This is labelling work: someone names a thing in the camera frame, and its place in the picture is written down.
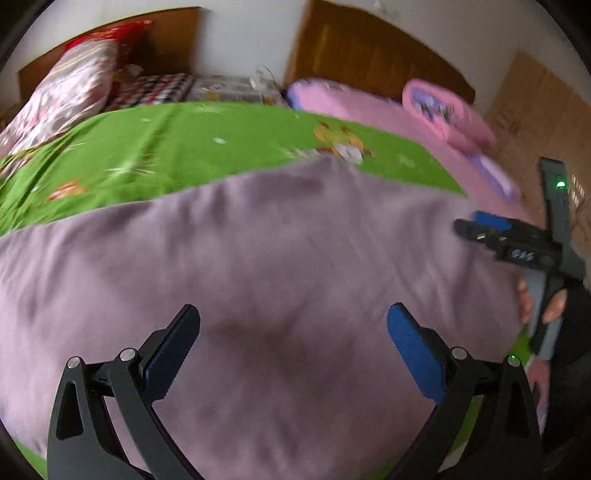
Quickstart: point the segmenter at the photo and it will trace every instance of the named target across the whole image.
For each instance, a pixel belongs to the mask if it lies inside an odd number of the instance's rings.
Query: white wall
[[[17,71],[55,45],[130,15],[195,4],[207,8],[194,68],[279,78],[306,0],[56,0],[26,33],[0,74],[0,108],[18,99]],[[374,0],[341,0],[373,10]],[[486,111],[518,48],[553,69],[591,102],[591,76],[559,27],[534,0],[382,0],[397,26],[453,63]]]

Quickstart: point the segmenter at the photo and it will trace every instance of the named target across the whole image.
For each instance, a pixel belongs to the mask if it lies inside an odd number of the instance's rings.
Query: finger
[[[517,291],[519,293],[527,292],[527,283],[523,278],[520,278],[517,282]]]
[[[546,308],[544,314],[542,315],[542,322],[543,323],[551,323],[555,321],[558,317],[560,317],[563,312],[564,308],[566,307],[566,290],[560,290]]]
[[[534,301],[527,293],[519,294],[519,305],[521,306],[521,323],[528,323],[531,311],[534,309]]]

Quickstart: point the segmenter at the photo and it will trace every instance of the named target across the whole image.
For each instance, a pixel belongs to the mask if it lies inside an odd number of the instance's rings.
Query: screw
[[[68,368],[76,368],[78,365],[80,365],[79,356],[73,356],[68,360]]]
[[[507,357],[507,363],[514,368],[517,368],[521,365],[521,361],[515,355],[509,355]]]
[[[130,362],[135,358],[135,350],[133,348],[126,348],[119,354],[119,358],[124,362]]]
[[[465,360],[468,358],[468,352],[466,352],[461,346],[457,346],[452,349],[452,357],[456,360]]]

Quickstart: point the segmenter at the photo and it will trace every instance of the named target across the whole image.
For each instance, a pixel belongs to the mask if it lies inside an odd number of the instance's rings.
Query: red pillow
[[[117,55],[117,67],[115,75],[113,76],[111,96],[117,95],[121,88],[121,81],[124,77],[125,65],[129,60],[131,51],[134,49],[137,42],[139,42],[142,37],[146,35],[151,26],[151,20],[142,20],[139,22],[126,23],[118,27],[107,28],[106,30],[88,33],[68,42],[66,44],[66,51],[74,48],[77,45],[80,45],[81,43],[84,43],[85,41],[116,40],[119,52]]]

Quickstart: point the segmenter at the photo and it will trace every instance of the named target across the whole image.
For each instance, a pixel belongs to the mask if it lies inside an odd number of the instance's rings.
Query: cable
[[[275,88],[277,89],[278,92],[280,91],[279,84],[275,80],[275,76],[273,75],[273,72],[271,71],[271,69],[269,67],[267,67],[265,65],[259,65],[256,69],[257,70],[258,69],[265,69],[266,71],[268,71],[269,74],[271,74],[271,78],[273,79],[273,83],[275,84]]]

